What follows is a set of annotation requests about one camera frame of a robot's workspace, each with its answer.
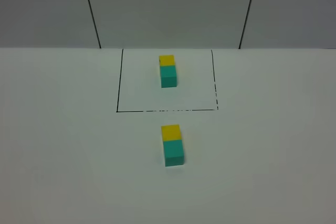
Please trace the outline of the green template block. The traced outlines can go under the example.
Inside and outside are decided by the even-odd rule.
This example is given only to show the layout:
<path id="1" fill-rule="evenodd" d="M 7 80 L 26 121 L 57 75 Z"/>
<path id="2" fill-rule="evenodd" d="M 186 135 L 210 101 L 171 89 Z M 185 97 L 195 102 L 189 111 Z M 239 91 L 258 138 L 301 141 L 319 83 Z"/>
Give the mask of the green template block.
<path id="1" fill-rule="evenodd" d="M 176 66 L 160 66 L 160 79 L 162 88 L 177 87 Z"/>

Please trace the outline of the yellow template block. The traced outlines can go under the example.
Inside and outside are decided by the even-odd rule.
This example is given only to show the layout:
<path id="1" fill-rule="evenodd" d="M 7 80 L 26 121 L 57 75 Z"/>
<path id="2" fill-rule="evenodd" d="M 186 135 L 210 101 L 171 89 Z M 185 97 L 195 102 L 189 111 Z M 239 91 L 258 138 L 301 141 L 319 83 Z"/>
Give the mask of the yellow template block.
<path id="1" fill-rule="evenodd" d="M 159 56 L 160 67 L 174 66 L 174 55 L 160 55 Z"/>

